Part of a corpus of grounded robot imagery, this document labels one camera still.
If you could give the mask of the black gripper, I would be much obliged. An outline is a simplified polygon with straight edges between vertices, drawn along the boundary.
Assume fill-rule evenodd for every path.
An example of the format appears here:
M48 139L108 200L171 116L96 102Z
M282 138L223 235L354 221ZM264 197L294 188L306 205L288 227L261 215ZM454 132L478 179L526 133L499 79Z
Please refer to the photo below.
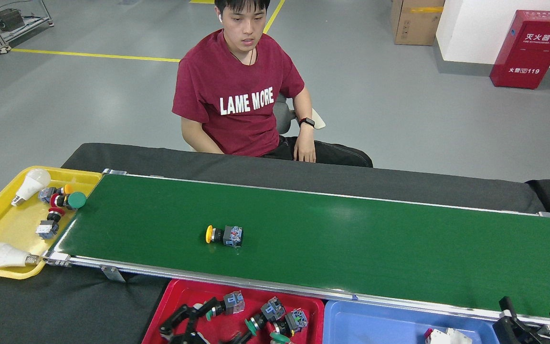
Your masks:
M162 338L170 340L171 344L209 344L202 333L196 331L199 318L207 316L208 320L221 314L222 302L211 298L205 303L199 303L199 308L181 306L159 325ZM186 333L174 335L174 329L188 319Z

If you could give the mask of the person's left hand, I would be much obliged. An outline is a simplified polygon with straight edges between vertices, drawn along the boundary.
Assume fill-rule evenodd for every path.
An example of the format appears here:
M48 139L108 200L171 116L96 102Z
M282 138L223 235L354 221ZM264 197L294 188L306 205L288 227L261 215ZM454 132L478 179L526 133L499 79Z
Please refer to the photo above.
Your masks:
M309 124L301 124L299 135L293 149L293 159L295 161L315 163L316 150L314 141L314 127Z

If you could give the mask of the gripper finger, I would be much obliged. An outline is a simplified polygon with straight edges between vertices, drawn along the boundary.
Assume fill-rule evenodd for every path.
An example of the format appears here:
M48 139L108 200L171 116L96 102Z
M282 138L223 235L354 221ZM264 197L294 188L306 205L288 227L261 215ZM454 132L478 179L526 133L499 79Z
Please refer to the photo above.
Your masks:
M535 344L535 332L519 320L511 299L502 298L498 304L502 312L500 318L493 324L498 342L500 344Z

